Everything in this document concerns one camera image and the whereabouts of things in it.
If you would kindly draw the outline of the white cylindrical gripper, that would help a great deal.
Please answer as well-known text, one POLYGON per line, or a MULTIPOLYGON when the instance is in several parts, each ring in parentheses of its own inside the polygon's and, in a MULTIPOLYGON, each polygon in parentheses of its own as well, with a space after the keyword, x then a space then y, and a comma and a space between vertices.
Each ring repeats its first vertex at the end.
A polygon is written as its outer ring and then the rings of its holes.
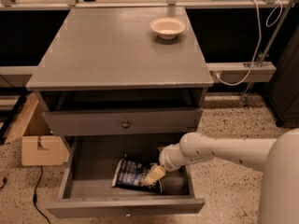
POLYGON ((159 163, 160 165, 155 166, 150 169, 147 174, 144 185, 150 186, 156 181, 160 180, 165 176, 167 172, 174 172, 178 170, 180 167, 187 164, 187 158, 184 156, 182 151, 180 150, 179 144, 169 145, 167 147, 163 147, 162 151, 159 155, 159 163))

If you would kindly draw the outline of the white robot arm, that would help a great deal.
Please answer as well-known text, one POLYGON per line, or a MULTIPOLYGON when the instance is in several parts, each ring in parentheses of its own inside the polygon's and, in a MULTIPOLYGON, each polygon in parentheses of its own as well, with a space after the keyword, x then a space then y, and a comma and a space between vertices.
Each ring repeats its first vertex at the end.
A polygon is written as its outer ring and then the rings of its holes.
POLYGON ((258 224, 299 224, 299 129, 277 139, 224 139, 186 133, 177 144, 163 148, 159 164, 150 169, 143 184, 149 186, 167 172, 214 157, 263 173, 258 224))

